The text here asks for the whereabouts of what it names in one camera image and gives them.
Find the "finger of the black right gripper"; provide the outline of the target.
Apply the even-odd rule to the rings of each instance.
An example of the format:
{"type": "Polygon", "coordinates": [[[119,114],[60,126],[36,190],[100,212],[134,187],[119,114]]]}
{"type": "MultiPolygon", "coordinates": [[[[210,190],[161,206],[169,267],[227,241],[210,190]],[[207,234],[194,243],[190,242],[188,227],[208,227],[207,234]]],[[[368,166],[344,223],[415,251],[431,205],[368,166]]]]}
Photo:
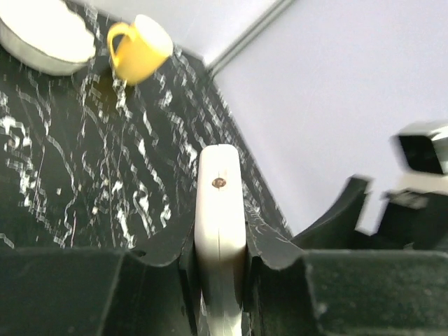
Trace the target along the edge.
{"type": "Polygon", "coordinates": [[[369,184],[368,178],[350,177],[329,210],[291,242],[301,249],[348,249],[369,184]]]}

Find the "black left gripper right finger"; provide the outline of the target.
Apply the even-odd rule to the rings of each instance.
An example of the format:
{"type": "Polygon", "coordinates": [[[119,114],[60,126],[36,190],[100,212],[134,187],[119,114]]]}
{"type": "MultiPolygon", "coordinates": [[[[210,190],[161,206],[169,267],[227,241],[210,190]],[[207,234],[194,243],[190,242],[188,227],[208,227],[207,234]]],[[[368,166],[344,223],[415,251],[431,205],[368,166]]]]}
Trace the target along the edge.
{"type": "Polygon", "coordinates": [[[447,254],[302,251],[246,212],[252,335],[446,335],[447,254]]]}

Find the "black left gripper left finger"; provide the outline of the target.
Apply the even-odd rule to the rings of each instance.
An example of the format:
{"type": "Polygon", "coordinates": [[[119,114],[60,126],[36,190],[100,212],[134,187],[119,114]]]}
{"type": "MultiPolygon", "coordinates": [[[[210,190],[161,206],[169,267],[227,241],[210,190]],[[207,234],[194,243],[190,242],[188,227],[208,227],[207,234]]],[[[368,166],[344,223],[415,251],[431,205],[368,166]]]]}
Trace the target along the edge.
{"type": "Polygon", "coordinates": [[[2,335],[196,335],[194,213],[142,245],[1,250],[2,335]]]}

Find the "white remote control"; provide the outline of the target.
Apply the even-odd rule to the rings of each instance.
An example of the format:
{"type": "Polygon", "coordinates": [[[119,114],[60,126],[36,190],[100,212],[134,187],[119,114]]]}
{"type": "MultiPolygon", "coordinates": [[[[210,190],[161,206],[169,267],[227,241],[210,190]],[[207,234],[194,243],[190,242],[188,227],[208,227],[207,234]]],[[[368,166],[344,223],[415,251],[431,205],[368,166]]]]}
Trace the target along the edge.
{"type": "Polygon", "coordinates": [[[204,148],[199,157],[195,252],[211,335],[242,334],[246,229],[237,149],[204,148]]]}

